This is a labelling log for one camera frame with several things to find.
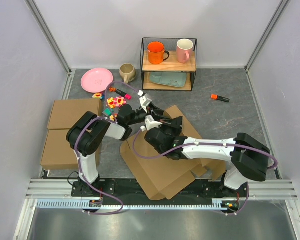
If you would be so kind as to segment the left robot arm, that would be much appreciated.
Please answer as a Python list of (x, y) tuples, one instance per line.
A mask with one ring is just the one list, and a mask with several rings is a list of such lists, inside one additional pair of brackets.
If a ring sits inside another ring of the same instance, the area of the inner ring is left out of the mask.
[(97, 164), (90, 157), (96, 153), (104, 137), (125, 141), (132, 133), (131, 125), (145, 123), (147, 131), (161, 131), (164, 122), (169, 119), (162, 109), (152, 103), (137, 110), (125, 104), (119, 108), (115, 121), (87, 111), (66, 135), (78, 160), (78, 182), (82, 185), (82, 191), (89, 197), (101, 192)]

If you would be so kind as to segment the brown cardboard box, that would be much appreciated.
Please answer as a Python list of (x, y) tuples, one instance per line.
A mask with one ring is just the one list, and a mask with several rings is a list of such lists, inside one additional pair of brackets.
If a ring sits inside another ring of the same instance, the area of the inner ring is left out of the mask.
[(148, 199), (170, 200), (185, 187), (201, 177), (208, 170), (212, 172), (210, 180), (217, 180), (226, 172), (226, 163), (221, 160), (196, 158), (192, 160), (172, 160), (167, 157), (143, 159), (138, 157), (133, 148), (142, 156), (157, 156), (157, 151), (145, 141), (145, 132), (141, 132), (135, 145), (132, 135), (121, 144), (120, 155), (145, 192)]

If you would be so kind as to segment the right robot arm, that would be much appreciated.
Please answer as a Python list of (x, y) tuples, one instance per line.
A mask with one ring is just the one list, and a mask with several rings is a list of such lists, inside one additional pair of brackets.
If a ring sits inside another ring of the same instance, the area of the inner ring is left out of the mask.
[(182, 117), (156, 121), (150, 115), (145, 118), (145, 128), (144, 139), (161, 157), (230, 163), (219, 184), (219, 191), (225, 197), (232, 196), (246, 183), (264, 182), (267, 178), (270, 150), (246, 133), (221, 140), (197, 139), (181, 134)]

